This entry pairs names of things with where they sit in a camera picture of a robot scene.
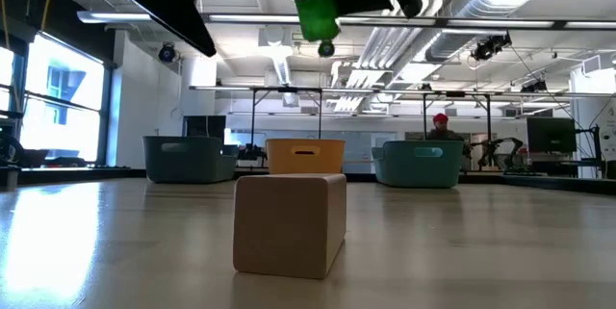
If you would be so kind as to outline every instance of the wooden block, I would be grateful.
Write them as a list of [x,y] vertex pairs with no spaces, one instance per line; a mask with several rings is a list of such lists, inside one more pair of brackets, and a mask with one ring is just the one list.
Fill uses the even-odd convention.
[[324,279],[347,231],[342,174],[245,176],[235,190],[237,271]]

